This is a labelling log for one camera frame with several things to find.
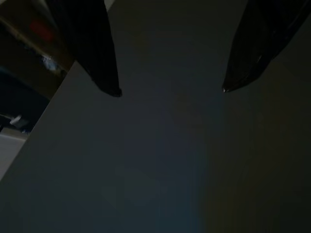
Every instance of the gray surface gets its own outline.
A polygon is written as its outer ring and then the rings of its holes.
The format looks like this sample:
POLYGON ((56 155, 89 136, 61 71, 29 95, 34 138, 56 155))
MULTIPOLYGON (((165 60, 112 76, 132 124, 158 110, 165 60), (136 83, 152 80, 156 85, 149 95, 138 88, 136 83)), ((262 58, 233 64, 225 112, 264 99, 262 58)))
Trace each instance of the gray surface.
POLYGON ((124 95, 75 64, 0 183, 1 232, 309 232, 311 22, 225 95, 244 6, 116 1, 124 95))

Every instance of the red object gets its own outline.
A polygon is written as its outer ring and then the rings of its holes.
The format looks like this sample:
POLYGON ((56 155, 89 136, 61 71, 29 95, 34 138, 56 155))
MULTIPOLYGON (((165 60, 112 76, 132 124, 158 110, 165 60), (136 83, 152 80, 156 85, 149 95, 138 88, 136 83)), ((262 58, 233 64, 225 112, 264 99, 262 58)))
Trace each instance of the red object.
POLYGON ((41 22, 39 21, 32 21, 29 25, 30 29, 40 36, 46 42, 51 42, 54 38, 53 33, 41 22))

